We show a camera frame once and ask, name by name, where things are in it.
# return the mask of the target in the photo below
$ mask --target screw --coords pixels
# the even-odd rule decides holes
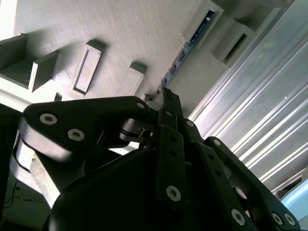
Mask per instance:
[[[220,142],[218,140],[213,140],[214,144],[216,144],[217,146],[220,146]]]
[[[48,113],[45,113],[45,114],[42,114],[40,117],[39,117],[40,121],[43,123],[43,124],[47,124],[47,125],[53,125],[53,124],[56,124],[58,122],[58,119],[57,117],[55,117],[54,115],[52,114],[48,114]]]
[[[276,213],[272,213],[271,215],[273,216],[273,218],[277,222],[277,224],[283,225],[281,218]]]
[[[85,134],[76,128],[70,129],[67,136],[73,141],[83,141],[85,139]]]
[[[142,103],[137,103],[137,106],[140,107],[140,108],[145,108]]]
[[[293,218],[289,215],[289,214],[284,214],[284,217],[287,219],[287,221],[291,224],[291,225],[293,225],[293,226],[295,226],[296,225],[296,223],[295,223],[295,221],[293,220]]]
[[[231,210],[231,215],[232,215],[233,219],[236,221],[236,223],[238,223],[240,226],[244,226],[245,225],[245,218],[240,213],[239,210],[234,208],[233,210]]]
[[[187,124],[188,124],[190,127],[193,127],[193,122],[192,122],[192,121],[187,120]]]
[[[169,111],[166,111],[166,114],[167,114],[168,116],[172,116],[172,114],[171,114]]]
[[[177,187],[169,185],[166,189],[167,196],[174,202],[179,202],[181,199],[181,193]]]

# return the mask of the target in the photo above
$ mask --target robotic hand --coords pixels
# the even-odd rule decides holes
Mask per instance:
[[[222,141],[201,138],[177,95],[161,96],[157,110],[136,97],[25,109],[11,170],[46,198],[46,230],[300,230]],[[109,150],[131,141],[139,149]]]

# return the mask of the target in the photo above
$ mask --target cable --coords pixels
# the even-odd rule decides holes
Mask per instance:
[[[10,198],[12,198],[11,204],[10,204],[9,206],[3,207],[3,209],[5,209],[5,208],[10,208],[10,207],[13,206],[13,203],[14,203],[14,194],[15,194],[15,187],[16,187],[17,182],[18,182],[18,181],[16,181],[15,184],[14,184],[13,192],[12,192],[12,195],[11,195],[11,197],[10,197]]]

